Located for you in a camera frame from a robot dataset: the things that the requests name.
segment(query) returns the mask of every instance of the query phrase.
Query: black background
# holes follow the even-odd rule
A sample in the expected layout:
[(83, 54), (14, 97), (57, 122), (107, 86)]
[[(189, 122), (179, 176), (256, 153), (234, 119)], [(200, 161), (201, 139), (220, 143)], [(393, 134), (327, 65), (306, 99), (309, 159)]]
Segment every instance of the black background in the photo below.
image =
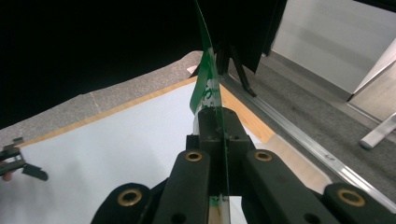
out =
[[(255, 71), (286, 0), (199, 2), (214, 46), (228, 34)], [(202, 43), (192, 0), (0, 1), (0, 129), (193, 50)]]

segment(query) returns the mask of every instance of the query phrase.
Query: metal rail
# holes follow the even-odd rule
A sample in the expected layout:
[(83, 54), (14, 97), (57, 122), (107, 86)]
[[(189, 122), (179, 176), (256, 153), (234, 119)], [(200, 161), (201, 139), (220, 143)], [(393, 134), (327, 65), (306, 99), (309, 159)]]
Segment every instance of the metal rail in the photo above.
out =
[(225, 75), (222, 77), (222, 80), (234, 91), (239, 91), (246, 100), (250, 101), (259, 109), (261, 109), (262, 112), (273, 119), (286, 133), (288, 133), (299, 144), (301, 144), (305, 149), (307, 149), (312, 155), (314, 155), (318, 160), (320, 160), (343, 180), (353, 186), (365, 190), (374, 199), (387, 207), (391, 213), (396, 214), (396, 204), (393, 201), (391, 201), (387, 196), (364, 180), (361, 176), (356, 174), (352, 169), (335, 158), (334, 155), (332, 155), (328, 150), (326, 150), (323, 146), (321, 146), (297, 126), (291, 123), (288, 119), (282, 116), (279, 112), (273, 109), (264, 100), (260, 99), (260, 97), (251, 97), (247, 92), (242, 91), (239, 81), (233, 79), (231, 76)]

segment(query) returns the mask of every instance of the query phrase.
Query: black metal clamp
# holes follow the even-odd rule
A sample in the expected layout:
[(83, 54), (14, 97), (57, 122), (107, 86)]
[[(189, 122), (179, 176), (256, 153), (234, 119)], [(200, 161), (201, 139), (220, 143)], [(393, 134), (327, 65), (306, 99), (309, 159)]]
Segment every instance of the black metal clamp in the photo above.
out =
[(113, 190), (92, 223), (208, 222), (209, 199), (242, 196), (247, 223), (396, 223), (396, 216), (361, 189), (331, 184), (308, 189), (274, 153), (256, 149), (239, 118), (223, 108), (227, 155), (213, 107), (198, 113), (199, 134), (188, 135), (169, 178), (154, 189), (127, 184)]
[[(16, 147), (23, 143), (23, 138), (16, 138), (13, 142), (13, 144), (3, 147), (3, 150), (0, 151), (0, 176), (23, 168), (23, 174), (47, 181), (49, 179), (47, 173), (42, 171), (40, 167), (27, 163), (21, 154), (21, 150)], [(10, 158), (14, 158), (14, 161), (6, 162)]]

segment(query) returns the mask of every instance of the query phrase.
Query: aluminum rail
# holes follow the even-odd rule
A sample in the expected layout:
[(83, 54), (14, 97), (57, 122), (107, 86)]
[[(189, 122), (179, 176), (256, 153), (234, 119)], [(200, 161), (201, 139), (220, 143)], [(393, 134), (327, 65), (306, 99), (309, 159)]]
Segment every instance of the aluminum rail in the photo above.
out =
[(300, 130), (283, 115), (273, 109), (264, 100), (260, 99), (260, 97), (253, 98), (248, 95), (247, 92), (242, 90), (239, 81), (233, 79), (231, 76), (223, 76), (221, 80), (228, 84), (234, 91), (241, 93), (246, 100), (253, 103), (266, 115), (273, 119), (286, 133), (294, 138), (294, 140), (301, 144), (305, 149), (307, 149), (312, 155), (314, 155), (318, 160), (320, 160), (343, 180), (353, 186), (365, 190), (379, 203), (382, 203), (385, 207), (387, 207), (391, 213), (396, 214), (396, 204), (393, 201), (391, 201), (387, 196), (364, 180), (361, 176), (356, 174), (352, 169), (335, 158), (334, 155), (332, 155), (328, 150), (326, 150), (323, 146)]

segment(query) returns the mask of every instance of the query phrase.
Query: gray carpet floor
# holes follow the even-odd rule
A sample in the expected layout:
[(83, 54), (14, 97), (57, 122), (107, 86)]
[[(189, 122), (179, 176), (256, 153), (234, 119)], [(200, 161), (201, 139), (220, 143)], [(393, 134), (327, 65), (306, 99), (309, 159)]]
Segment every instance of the gray carpet floor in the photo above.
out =
[[(359, 140), (371, 129), (352, 118), (353, 116), (350, 117), (353, 112), (346, 114), (287, 79), (286, 74), (282, 73), (288, 72), (288, 69), (277, 70), (278, 66), (272, 66), (274, 64), (272, 60), (274, 58), (262, 58), (256, 75), (247, 71), (250, 86), (258, 96), (396, 202), (396, 145), (392, 141), (384, 139), (372, 150), (362, 149), (359, 146)], [(230, 74), (236, 74), (233, 66), (230, 67)], [(291, 138), (276, 122), (260, 111), (257, 106), (244, 100), (240, 94), (241, 90), (233, 91), (233, 94), (240, 98), (277, 134), (284, 137), (322, 169), (333, 182), (342, 181)]]
[[(13, 138), (20, 136), (25, 140), (33, 139), (178, 83), (190, 76), (187, 68), (197, 65), (201, 55), (202, 52), (193, 51), (180, 61), (164, 68), (112, 87), (80, 95), (30, 119), (0, 130), (0, 146), (8, 145)], [(271, 60), (271, 57), (262, 58), (256, 75), (247, 72), (254, 91), (335, 157), (396, 202), (396, 145), (384, 140), (373, 150), (363, 150), (358, 142), (371, 131), (369, 128), (350, 117), (350, 114), (347, 115), (331, 103), (323, 101), (319, 95), (312, 94), (285, 78), (282, 73), (287, 69), (279, 69), (279, 64), (273, 66), (275, 63)], [(232, 65), (230, 73), (236, 74)], [(240, 91), (233, 91), (233, 94), (243, 99)], [(332, 181), (341, 181), (255, 105), (245, 101), (243, 103), (276, 133), (313, 161)]]

